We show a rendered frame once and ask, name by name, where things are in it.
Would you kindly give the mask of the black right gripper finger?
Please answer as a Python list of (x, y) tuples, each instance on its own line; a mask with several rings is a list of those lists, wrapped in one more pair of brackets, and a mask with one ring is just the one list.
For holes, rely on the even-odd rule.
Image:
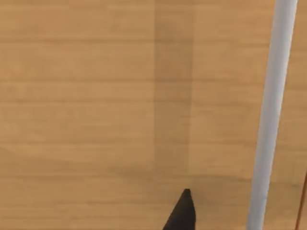
[(196, 210), (190, 189), (184, 189), (162, 230), (196, 230)]

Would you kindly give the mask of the wooden door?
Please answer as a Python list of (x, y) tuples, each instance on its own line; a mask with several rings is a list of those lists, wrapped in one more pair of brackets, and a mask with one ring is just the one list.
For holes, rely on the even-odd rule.
[(0, 230), (245, 230), (276, 0), (0, 0)]

